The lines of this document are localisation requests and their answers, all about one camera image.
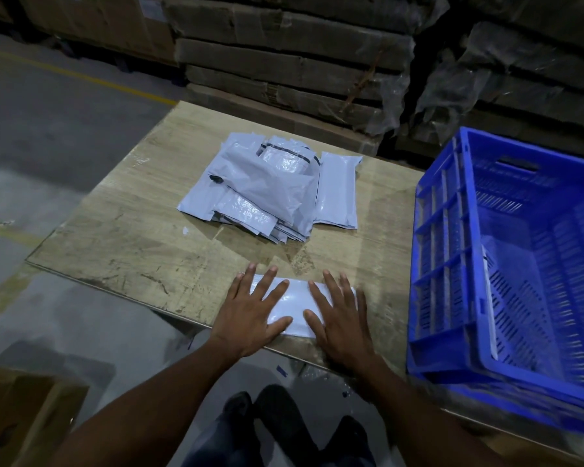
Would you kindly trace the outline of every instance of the concrete floor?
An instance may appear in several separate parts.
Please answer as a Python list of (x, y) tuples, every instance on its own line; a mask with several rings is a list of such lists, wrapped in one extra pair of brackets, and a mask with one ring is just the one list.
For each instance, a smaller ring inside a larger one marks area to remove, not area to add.
[[(145, 307), (37, 271), (23, 259), (183, 93), (167, 80), (0, 35), (0, 365), (86, 382), (91, 388), (78, 424), (203, 344), (208, 332), (192, 341)], [(255, 398), (271, 383), (288, 387), (319, 447), (350, 414), (365, 426), (378, 465), (404, 465), (376, 409), (342, 378), (268, 351), (218, 381), (169, 465), (179, 466), (229, 396), (246, 390)], [(265, 463), (289, 465), (259, 422), (257, 429)]]

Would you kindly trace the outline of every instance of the pile of packages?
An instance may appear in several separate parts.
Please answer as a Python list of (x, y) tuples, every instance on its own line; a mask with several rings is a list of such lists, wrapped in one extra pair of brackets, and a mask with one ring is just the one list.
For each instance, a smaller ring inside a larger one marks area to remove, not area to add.
[(314, 223), (356, 229), (360, 162), (328, 152), (318, 157), (298, 140), (231, 133), (177, 209), (274, 243), (305, 242)]

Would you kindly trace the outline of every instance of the wooden table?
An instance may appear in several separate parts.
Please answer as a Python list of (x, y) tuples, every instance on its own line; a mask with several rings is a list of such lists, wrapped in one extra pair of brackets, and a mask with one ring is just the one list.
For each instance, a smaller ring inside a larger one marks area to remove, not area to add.
[[(415, 186), (421, 172), (365, 157), (358, 166), (358, 230), (316, 225), (306, 243), (275, 245), (234, 226), (203, 222), (177, 204), (231, 132), (303, 140), (316, 152), (353, 154), (180, 102), (28, 258), (28, 262), (172, 316), (210, 326), (236, 273), (322, 281), (344, 271), (363, 284), (377, 350), (405, 374)], [(313, 340), (282, 336), (270, 349), (325, 366)]]

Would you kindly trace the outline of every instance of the blue jeans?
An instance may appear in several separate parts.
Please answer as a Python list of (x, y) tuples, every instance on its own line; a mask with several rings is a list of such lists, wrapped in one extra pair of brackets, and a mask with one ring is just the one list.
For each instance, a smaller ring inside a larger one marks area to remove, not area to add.
[[(363, 427), (350, 416), (342, 418), (319, 457), (315, 466), (376, 466)], [(253, 420), (223, 413), (202, 432), (190, 448), (182, 467), (206, 466), (263, 467), (260, 441), (255, 434)]]

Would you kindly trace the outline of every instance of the crate handle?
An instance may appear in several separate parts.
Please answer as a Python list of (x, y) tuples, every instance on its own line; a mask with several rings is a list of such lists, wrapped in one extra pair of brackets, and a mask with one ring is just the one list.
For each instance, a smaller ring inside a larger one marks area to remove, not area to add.
[(540, 169), (538, 164), (533, 162), (524, 161), (523, 159), (515, 159), (514, 157), (502, 156), (497, 161), (496, 164), (503, 165), (505, 167), (510, 167), (513, 169), (518, 169), (521, 172), (529, 172), (533, 174), (538, 172)]

